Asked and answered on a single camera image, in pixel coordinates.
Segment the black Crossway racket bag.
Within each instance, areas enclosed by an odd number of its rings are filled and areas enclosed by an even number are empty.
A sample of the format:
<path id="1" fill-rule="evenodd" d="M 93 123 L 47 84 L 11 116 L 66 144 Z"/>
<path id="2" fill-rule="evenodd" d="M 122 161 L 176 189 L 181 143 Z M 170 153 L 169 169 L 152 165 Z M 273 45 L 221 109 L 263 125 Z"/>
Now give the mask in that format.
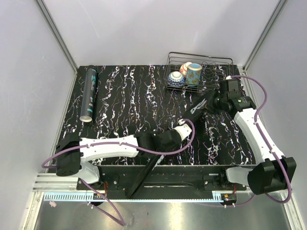
<path id="1" fill-rule="evenodd" d="M 201 96 L 195 103 L 190 106 L 181 119 L 188 119 L 191 121 L 192 133 L 188 138 L 181 141 L 179 134 L 174 130 L 167 130 L 163 133 L 155 135 L 153 132 L 143 132 L 135 135 L 138 142 L 137 150 L 141 155 L 151 155 L 150 161 L 138 173 L 131 188 L 126 191 L 126 198 L 132 199 L 136 196 L 138 190 L 143 185 L 149 173 L 154 169 L 160 160 L 167 155 L 175 155 L 187 149 L 195 138 L 196 128 L 195 122 L 207 109 L 210 92 L 217 92 L 210 90 Z"/>

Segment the black shuttlecock tube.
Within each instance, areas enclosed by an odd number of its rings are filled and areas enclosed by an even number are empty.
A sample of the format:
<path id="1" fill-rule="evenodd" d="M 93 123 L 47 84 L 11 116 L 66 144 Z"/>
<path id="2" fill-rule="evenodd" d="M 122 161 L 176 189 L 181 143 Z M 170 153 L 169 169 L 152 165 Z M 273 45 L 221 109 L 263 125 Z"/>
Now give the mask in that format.
<path id="1" fill-rule="evenodd" d="M 92 122 L 93 120 L 97 75 L 97 68 L 95 66 L 87 68 L 80 113 L 80 120 L 85 123 Z"/>

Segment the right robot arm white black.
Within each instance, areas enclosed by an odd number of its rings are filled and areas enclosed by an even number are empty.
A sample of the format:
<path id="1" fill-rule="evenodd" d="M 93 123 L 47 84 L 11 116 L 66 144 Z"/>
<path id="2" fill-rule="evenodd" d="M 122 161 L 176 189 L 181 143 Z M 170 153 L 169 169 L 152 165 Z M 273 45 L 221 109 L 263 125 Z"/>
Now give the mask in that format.
<path id="1" fill-rule="evenodd" d="M 296 170 L 296 161 L 286 157 L 275 145 L 259 119 L 262 107 L 256 107 L 252 99 L 242 96 L 239 89 L 240 76 L 228 76 L 220 82 L 220 89 L 211 99 L 213 108 L 230 114 L 242 130 L 255 157 L 256 166 L 247 169 L 240 166 L 226 169 L 218 177 L 218 185 L 224 190 L 234 184 L 249 187 L 256 195 L 287 190 L 292 195 L 291 180 Z"/>

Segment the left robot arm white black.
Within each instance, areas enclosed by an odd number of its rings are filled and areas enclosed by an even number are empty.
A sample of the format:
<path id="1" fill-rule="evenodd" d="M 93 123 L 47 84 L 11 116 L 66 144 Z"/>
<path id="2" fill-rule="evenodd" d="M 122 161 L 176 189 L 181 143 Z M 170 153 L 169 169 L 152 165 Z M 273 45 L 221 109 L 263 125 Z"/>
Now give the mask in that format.
<path id="1" fill-rule="evenodd" d="M 167 130 L 158 135 L 145 132 L 110 139 L 80 138 L 77 134 L 70 134 L 58 143 L 56 153 L 72 147 L 85 147 L 69 150 L 56 157 L 56 175 L 77 176 L 97 190 L 103 186 L 104 181 L 98 168 L 92 166 L 90 161 L 114 157 L 151 157 L 157 152 L 178 150 L 183 139 L 183 134 L 178 129 Z"/>

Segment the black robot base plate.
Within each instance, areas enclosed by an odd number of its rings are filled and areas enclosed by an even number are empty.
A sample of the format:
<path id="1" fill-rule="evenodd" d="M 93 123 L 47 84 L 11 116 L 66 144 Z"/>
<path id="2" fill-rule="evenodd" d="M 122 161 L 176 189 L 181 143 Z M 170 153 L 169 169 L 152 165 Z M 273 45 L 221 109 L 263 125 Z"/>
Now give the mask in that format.
<path id="1" fill-rule="evenodd" d="M 144 165 L 98 167 L 100 179 L 90 186 L 106 191 L 109 199 L 193 200 L 211 199 L 212 192 L 241 192 L 246 187 L 226 182 L 219 165 L 158 165 L 148 170 Z"/>

